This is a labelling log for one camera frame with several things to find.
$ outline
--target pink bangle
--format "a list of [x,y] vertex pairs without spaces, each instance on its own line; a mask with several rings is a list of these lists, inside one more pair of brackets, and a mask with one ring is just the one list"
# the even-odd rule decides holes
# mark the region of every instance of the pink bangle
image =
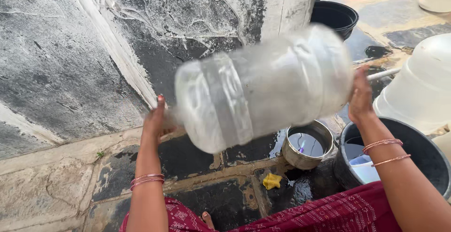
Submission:
[[397,144],[399,144],[399,145],[402,146],[402,141],[400,141],[399,139],[383,139],[383,140],[380,140],[380,141],[376,141],[376,142],[374,142],[374,143],[371,143],[371,144],[369,144],[369,145],[366,145],[365,148],[362,149],[362,151],[364,152],[364,154],[368,154],[368,150],[369,150],[370,148],[373,148],[373,147],[378,146],[378,145],[382,145],[382,144],[390,144],[390,143],[397,143]]
[[371,167],[378,166],[378,165],[381,165],[381,164],[386,163],[386,162],[401,160],[401,159],[404,159],[404,158],[407,158],[407,157],[410,157],[410,156],[411,156],[411,154],[401,155],[401,156],[398,156],[398,157],[390,159],[390,160],[386,160],[386,161],[383,161],[383,162],[378,162],[376,164],[371,165]]
[[144,177],[162,177],[162,178],[164,178],[165,175],[163,175],[163,174],[154,174],[154,173],[146,174],[144,176],[136,177],[135,179],[132,180],[132,182],[130,184],[132,185],[136,180],[139,180],[139,179],[144,178]]
[[139,181],[138,183],[132,185],[132,187],[130,187],[130,190],[133,191],[133,188],[135,188],[135,186],[140,185],[140,184],[142,184],[142,183],[151,182],[151,181],[161,181],[161,184],[165,183],[165,180],[164,180],[164,179],[161,179],[161,178],[151,178],[151,179],[146,179],[146,180]]

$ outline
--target yellow sponge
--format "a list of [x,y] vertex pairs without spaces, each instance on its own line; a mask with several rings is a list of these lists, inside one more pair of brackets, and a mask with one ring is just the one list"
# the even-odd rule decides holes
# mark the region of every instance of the yellow sponge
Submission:
[[273,189],[274,187],[280,188],[281,180],[282,180],[281,176],[269,173],[265,177],[265,179],[263,179],[263,185],[266,187],[266,189]]

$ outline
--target small plant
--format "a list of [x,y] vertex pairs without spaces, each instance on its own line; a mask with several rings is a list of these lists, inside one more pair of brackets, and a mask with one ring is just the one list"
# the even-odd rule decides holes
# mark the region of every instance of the small plant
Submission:
[[103,152],[103,151],[100,151],[100,152],[97,152],[97,158],[102,158],[103,156],[105,155],[105,152]]

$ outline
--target wall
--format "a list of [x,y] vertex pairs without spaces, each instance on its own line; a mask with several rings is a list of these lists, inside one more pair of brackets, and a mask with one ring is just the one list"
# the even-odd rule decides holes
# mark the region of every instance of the wall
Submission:
[[180,64],[309,20],[311,0],[0,0],[0,159],[140,125]]

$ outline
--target foot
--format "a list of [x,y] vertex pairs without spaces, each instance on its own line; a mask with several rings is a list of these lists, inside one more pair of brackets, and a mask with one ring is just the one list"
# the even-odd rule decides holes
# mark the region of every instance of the foot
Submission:
[[211,216],[208,212],[202,213],[202,220],[205,222],[205,224],[212,229],[215,229],[215,226],[213,226],[213,222],[211,221]]

